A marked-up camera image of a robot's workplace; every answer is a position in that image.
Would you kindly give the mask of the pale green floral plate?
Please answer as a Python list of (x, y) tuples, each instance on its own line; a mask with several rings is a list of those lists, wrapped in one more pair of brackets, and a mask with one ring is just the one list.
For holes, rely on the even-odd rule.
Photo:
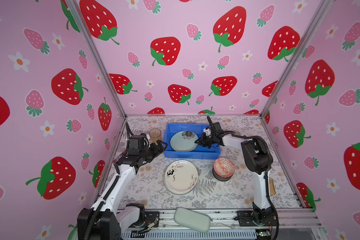
[(198, 139), (198, 136), (191, 131), (181, 131), (171, 138), (170, 144), (174, 151), (177, 152), (191, 152), (198, 145), (195, 144), (195, 141)]

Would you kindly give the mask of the cream floral plate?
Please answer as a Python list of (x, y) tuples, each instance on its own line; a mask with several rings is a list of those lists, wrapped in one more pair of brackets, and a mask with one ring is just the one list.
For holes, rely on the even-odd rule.
[(164, 184), (173, 194), (188, 194), (196, 186), (199, 175), (195, 165), (186, 160), (171, 163), (164, 174)]

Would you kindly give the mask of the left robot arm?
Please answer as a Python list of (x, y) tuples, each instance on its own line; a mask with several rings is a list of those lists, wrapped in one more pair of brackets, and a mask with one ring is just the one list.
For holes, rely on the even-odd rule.
[(119, 240), (130, 226), (143, 227), (150, 231), (156, 220), (146, 217), (143, 204), (127, 204), (119, 211), (118, 207), (127, 186), (138, 173), (141, 166), (150, 163), (168, 147), (161, 140), (149, 143), (146, 134), (128, 138), (127, 148), (114, 162), (116, 173), (105, 191), (89, 209), (83, 209), (77, 219), (79, 240)]

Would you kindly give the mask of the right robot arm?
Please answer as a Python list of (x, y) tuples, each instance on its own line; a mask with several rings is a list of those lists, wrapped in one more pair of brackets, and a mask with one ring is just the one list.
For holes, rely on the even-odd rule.
[(277, 221), (277, 211), (270, 198), (269, 171), (273, 157), (265, 140), (260, 136), (239, 136), (233, 131), (224, 131), (219, 122), (212, 122), (210, 117), (207, 120), (209, 126), (195, 143), (209, 149), (212, 145), (220, 145), (241, 150), (245, 165), (253, 173), (253, 222), (261, 226), (271, 220)]

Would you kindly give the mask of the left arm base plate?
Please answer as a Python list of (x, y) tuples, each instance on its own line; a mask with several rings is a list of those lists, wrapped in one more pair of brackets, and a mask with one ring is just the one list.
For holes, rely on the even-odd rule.
[(132, 224), (131, 228), (146, 228), (150, 224), (154, 224), (154, 228), (159, 226), (160, 212), (145, 212), (145, 215), (142, 219), (138, 220), (136, 223)]

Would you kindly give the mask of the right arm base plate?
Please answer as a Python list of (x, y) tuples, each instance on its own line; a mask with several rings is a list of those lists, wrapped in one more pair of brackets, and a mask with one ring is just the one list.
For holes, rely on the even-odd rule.
[(254, 216), (253, 211), (237, 211), (234, 217), (235, 221), (239, 222), (240, 227), (276, 227), (278, 225), (278, 218), (272, 213), (269, 217), (258, 220)]

